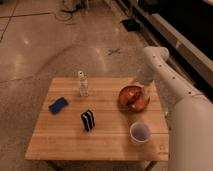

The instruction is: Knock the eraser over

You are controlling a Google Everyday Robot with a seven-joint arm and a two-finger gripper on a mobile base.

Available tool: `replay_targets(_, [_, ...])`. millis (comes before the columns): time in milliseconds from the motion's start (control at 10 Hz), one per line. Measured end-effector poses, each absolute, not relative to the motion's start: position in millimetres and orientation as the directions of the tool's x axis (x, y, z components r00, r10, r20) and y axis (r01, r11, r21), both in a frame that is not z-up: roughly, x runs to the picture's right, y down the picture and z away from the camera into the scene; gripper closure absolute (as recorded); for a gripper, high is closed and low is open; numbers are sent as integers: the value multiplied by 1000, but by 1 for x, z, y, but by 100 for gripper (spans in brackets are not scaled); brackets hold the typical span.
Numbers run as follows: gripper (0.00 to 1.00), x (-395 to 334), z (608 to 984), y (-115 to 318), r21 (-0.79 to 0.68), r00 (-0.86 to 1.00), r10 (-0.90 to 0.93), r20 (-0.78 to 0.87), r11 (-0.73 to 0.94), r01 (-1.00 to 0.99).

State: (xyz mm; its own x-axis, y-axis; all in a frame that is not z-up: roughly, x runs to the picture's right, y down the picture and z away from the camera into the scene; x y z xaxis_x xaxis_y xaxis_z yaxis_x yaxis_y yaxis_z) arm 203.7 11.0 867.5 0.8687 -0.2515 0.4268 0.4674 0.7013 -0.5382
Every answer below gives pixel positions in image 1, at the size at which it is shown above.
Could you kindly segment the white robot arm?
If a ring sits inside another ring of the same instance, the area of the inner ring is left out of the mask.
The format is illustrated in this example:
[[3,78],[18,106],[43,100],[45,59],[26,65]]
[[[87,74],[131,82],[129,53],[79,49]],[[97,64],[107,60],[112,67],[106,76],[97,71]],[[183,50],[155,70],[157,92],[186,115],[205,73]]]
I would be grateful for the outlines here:
[[147,46],[138,78],[149,85],[158,75],[177,97],[171,113],[168,171],[213,171],[213,103],[173,70],[166,47]]

